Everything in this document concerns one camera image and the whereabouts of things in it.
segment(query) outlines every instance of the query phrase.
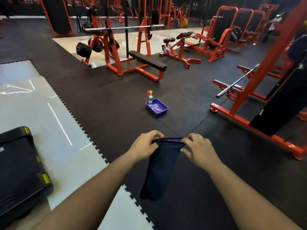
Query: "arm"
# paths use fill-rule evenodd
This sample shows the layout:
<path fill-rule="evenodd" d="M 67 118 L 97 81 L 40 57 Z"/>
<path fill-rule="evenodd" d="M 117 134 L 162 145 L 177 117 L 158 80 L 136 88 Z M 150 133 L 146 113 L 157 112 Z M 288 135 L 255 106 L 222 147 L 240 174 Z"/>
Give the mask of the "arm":
<path fill-rule="evenodd" d="M 109 164 L 57 206 L 33 230 L 97 230 L 125 177 L 157 148 L 159 131 L 140 135 L 124 155 Z"/>
<path fill-rule="evenodd" d="M 192 133 L 182 139 L 182 142 L 191 150 L 182 151 L 211 177 L 239 229 L 301 229 L 225 166 L 218 158 L 210 140 Z"/>

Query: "black floor mat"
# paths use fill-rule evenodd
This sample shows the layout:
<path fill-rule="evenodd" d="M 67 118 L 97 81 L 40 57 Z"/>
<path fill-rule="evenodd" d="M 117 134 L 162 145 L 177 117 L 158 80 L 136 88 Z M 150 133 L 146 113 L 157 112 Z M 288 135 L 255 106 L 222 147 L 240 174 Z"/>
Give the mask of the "black floor mat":
<path fill-rule="evenodd" d="M 209 111 L 212 102 L 225 108 L 232 106 L 226 97 L 215 98 L 220 89 L 212 79 L 232 83 L 243 75 L 236 65 L 255 66 L 271 44 L 248 45 L 241 54 L 227 52 L 225 58 L 213 63 L 207 62 L 206 56 L 185 52 L 185 58 L 202 59 L 201 65 L 192 63 L 190 69 L 180 61 L 154 55 L 168 65 L 164 78 L 154 82 L 138 73 L 118 77 L 105 67 L 87 68 L 51 39 L 45 19 L 11 19 L 1 27 L 1 33 L 0 63 L 31 59 L 108 162 L 125 153 L 143 132 L 157 129 L 166 137 L 200 133 L 212 141 L 221 160 L 237 175 L 307 228 L 306 162 L 295 160 L 271 141 Z M 266 77 L 257 92 L 265 95 L 272 85 L 274 79 Z M 154 118 L 148 113 L 148 90 L 169 107 L 165 116 Z M 238 114 L 250 120 L 261 106 L 263 102 L 249 97 Z M 125 184 L 154 228 L 237 229 L 209 176 L 183 154 L 176 162 L 165 197 L 158 202 L 140 200 L 147 165 L 148 160 L 139 163 Z"/>

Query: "blue plastic tray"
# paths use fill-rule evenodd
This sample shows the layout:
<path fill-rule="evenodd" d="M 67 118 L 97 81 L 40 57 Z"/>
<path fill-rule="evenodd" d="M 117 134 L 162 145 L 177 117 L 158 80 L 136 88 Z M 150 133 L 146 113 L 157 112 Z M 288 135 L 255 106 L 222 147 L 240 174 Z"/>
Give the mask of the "blue plastic tray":
<path fill-rule="evenodd" d="M 149 101 L 146 102 L 147 107 L 156 115 L 160 116 L 167 112 L 169 109 L 163 102 L 161 102 L 159 99 L 154 99 L 152 106 L 148 105 Z"/>

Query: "barbell bar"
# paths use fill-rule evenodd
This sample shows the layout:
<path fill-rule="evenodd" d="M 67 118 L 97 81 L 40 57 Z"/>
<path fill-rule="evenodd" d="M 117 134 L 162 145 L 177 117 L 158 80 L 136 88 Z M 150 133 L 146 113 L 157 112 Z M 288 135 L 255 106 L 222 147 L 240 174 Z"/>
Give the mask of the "barbell bar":
<path fill-rule="evenodd" d="M 244 74 L 243 77 L 239 78 L 237 81 L 235 81 L 232 85 L 227 86 L 227 88 L 223 89 L 222 92 L 220 92 L 216 98 L 220 98 L 223 96 L 227 91 L 229 91 L 232 87 L 234 87 L 239 81 L 241 81 L 244 77 L 246 77 L 248 74 L 253 72 L 256 68 L 259 67 L 260 64 L 257 64 L 254 68 L 252 68 L 250 71 L 248 71 L 246 74 Z"/>
<path fill-rule="evenodd" d="M 87 28 L 85 31 L 103 31 L 103 30 L 119 30 L 119 29 L 130 29 L 130 28 L 149 28 L 149 27 L 163 27 L 164 24 L 152 25 L 152 26 L 133 26 L 133 27 L 98 27 L 98 28 Z"/>

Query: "hand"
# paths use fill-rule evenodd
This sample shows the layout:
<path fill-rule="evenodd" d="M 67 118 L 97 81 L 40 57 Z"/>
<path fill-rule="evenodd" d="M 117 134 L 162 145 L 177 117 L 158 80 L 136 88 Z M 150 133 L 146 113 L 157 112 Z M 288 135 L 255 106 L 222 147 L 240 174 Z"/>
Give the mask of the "hand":
<path fill-rule="evenodd" d="M 217 156 L 210 140 L 204 139 L 201 135 L 191 133 L 182 142 L 189 146 L 190 151 L 182 148 L 181 151 L 198 167 L 208 173 L 219 167 L 222 162 Z"/>
<path fill-rule="evenodd" d="M 163 138 L 159 131 L 151 131 L 141 134 L 132 144 L 128 153 L 135 156 L 137 162 L 148 158 L 158 147 L 157 143 L 151 143 L 154 139 Z"/>

